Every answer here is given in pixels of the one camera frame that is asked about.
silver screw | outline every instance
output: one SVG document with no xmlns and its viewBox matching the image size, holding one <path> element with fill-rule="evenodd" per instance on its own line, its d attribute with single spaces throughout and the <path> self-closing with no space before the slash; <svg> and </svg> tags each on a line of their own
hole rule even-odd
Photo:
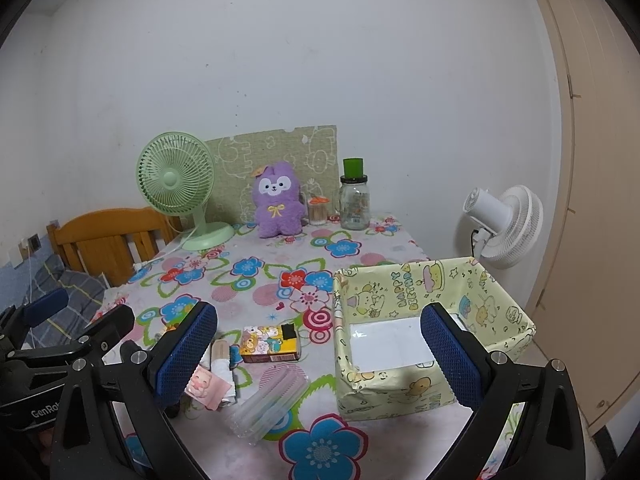
<svg viewBox="0 0 640 480">
<path fill-rule="evenodd" d="M 80 370 L 82 370 L 84 368 L 84 366 L 86 365 L 86 361 L 82 358 L 76 359 L 74 361 L 74 363 L 71 365 L 71 367 L 76 371 L 79 372 Z"/>
<path fill-rule="evenodd" d="M 146 352 L 144 350 L 138 350 L 137 352 L 133 352 L 131 355 L 131 362 L 139 365 L 143 363 L 146 359 Z"/>
<path fill-rule="evenodd" d="M 503 365 L 507 362 L 507 354 L 504 352 L 491 352 L 491 361 L 496 363 L 497 365 Z"/>
<path fill-rule="evenodd" d="M 556 372 L 564 372 L 564 369 L 566 368 L 560 359 L 551 359 L 551 367 Z"/>
</svg>

brown door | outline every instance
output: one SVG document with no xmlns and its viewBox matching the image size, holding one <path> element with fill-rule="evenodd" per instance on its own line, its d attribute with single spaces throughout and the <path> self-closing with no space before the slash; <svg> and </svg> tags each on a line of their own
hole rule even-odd
<svg viewBox="0 0 640 480">
<path fill-rule="evenodd" d="M 604 0 L 547 1 L 574 146 L 561 182 L 568 203 L 554 218 L 559 245 L 547 248 L 555 259 L 532 318 L 540 349 L 566 363 L 593 433 L 640 385 L 640 55 Z"/>
</svg>

wooden headboard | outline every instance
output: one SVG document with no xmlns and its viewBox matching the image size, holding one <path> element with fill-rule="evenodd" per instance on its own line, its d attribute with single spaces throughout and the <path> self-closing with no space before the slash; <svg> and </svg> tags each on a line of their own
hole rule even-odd
<svg viewBox="0 0 640 480">
<path fill-rule="evenodd" d="M 158 254 L 153 231 L 160 231 L 168 244 L 181 230 L 178 217 L 164 216 L 150 207 L 104 209 L 74 218 L 60 228 L 47 226 L 51 246 L 67 267 L 86 270 L 92 276 L 104 272 L 113 286 L 126 283 L 134 273 L 126 235 L 131 235 L 145 261 Z"/>
</svg>

pink card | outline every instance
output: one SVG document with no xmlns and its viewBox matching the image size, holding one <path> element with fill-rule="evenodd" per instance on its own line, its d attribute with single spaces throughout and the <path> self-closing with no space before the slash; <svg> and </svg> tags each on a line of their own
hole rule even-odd
<svg viewBox="0 0 640 480">
<path fill-rule="evenodd" d="M 231 384 L 198 365 L 184 391 L 210 410 L 215 410 Z"/>
</svg>

yellow bow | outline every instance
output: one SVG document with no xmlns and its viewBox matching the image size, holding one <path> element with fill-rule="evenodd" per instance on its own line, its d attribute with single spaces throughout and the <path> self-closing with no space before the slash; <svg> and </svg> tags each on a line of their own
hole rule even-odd
<svg viewBox="0 0 640 480">
<path fill-rule="evenodd" d="M 267 208 L 267 211 L 271 213 L 271 218 L 276 218 L 276 215 L 282 216 L 280 214 L 280 211 L 283 211 L 283 210 L 284 210 L 284 204 L 278 204 L 277 206 L 270 205 Z"/>
</svg>

